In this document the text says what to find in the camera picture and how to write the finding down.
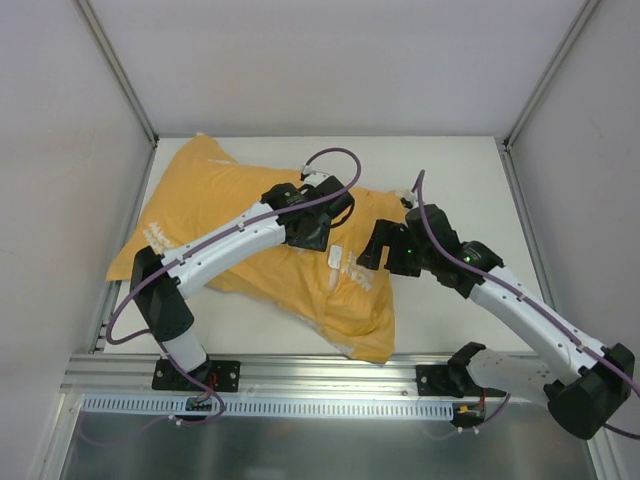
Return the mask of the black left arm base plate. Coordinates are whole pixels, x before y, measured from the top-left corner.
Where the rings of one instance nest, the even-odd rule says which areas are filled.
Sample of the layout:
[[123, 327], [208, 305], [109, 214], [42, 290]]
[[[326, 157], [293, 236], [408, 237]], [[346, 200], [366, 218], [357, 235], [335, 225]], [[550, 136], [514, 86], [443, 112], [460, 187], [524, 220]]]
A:
[[[207, 360], [188, 375], [216, 392], [235, 393], [240, 380], [239, 361]], [[151, 389], [156, 391], [202, 391], [202, 388], [186, 379], [168, 359], [156, 362]]]

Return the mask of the blue and yellow pillowcase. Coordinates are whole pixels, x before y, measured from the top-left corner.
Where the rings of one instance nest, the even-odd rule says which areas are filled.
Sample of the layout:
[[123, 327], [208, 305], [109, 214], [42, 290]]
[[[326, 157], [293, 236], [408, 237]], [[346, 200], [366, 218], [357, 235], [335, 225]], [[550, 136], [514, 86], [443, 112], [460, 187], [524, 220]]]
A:
[[[233, 220], [295, 171], [237, 161], [206, 135], [173, 157], [106, 277], [128, 280], [143, 247], [162, 253]], [[210, 353], [340, 353], [383, 363], [395, 349], [389, 274], [357, 264], [379, 219], [405, 214], [393, 192], [352, 191], [351, 217], [324, 252], [278, 246], [214, 278], [189, 301], [197, 338]]]

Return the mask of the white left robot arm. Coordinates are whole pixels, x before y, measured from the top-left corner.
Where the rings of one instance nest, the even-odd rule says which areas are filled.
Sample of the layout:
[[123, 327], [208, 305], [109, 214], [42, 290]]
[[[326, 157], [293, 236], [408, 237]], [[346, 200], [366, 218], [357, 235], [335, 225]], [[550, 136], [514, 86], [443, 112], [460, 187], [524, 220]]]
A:
[[149, 333], [168, 356], [165, 379], [197, 390], [213, 383], [212, 365], [193, 329], [186, 300], [231, 267], [279, 245], [324, 251], [334, 220], [349, 216], [355, 200], [333, 176], [317, 185], [277, 184], [229, 223], [199, 239], [133, 260], [130, 295]]

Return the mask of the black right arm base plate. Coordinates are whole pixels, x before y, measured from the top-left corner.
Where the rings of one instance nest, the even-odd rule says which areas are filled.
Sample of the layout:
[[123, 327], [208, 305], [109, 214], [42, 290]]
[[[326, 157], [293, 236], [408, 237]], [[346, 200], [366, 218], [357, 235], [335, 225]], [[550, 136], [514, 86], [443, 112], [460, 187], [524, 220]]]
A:
[[454, 398], [505, 397], [506, 393], [493, 389], [482, 388], [470, 377], [462, 367], [450, 365], [417, 365], [416, 386], [419, 396], [447, 396]]

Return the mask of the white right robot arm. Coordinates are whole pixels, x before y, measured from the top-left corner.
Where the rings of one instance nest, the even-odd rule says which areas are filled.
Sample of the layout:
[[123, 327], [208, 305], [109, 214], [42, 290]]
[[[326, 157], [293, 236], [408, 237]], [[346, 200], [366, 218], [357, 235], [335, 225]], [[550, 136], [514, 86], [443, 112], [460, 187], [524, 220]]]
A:
[[494, 251], [479, 241], [461, 241], [434, 204], [409, 210], [403, 222], [377, 220], [357, 263], [407, 277], [431, 273], [491, 313], [539, 357], [525, 361], [469, 342], [429, 383], [443, 395], [500, 390], [546, 408], [565, 431], [588, 440], [639, 389], [635, 356], [627, 347], [606, 346], [562, 318], [528, 292]]

